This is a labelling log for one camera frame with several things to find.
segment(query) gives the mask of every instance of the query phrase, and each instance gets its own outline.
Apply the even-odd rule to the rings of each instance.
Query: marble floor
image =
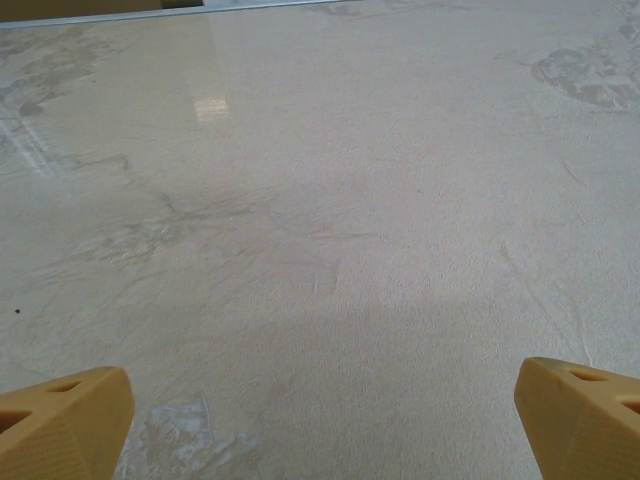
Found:
[[[637,0],[0,32],[0,390],[125,367],[117,479],[540,478],[522,360],[640,376],[639,32]]]

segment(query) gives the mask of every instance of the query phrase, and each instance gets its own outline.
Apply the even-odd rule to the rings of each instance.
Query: beige marble tile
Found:
[[[539,478],[523,358],[640,372],[638,31],[372,0],[0,32],[0,387],[125,367],[116,478]]]

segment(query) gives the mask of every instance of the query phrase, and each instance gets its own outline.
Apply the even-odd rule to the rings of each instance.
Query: yellow plastic part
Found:
[[[640,380],[528,358],[515,402],[545,480],[640,479]]]
[[[112,478],[133,411],[114,367],[0,395],[0,480]]]

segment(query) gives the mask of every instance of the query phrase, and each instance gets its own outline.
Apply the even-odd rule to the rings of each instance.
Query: hole in yellow plastic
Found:
[[[622,404],[640,415],[640,400],[629,400],[628,402],[622,402]]]
[[[0,435],[31,415],[31,412],[0,411]]]
[[[50,388],[49,390],[47,390],[47,392],[58,392],[58,393],[68,392],[72,388],[77,387],[79,383],[80,382],[65,383],[64,385],[60,385],[59,387]]]
[[[581,372],[580,370],[569,370],[569,373],[574,377],[578,377],[580,380],[585,380],[587,382],[604,382],[607,380],[595,373]]]

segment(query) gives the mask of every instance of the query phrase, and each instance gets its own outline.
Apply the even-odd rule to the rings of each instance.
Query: glossy floor surface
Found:
[[[523,358],[640,375],[639,31],[370,0],[1,32],[0,387],[125,367],[120,479],[539,478]]]

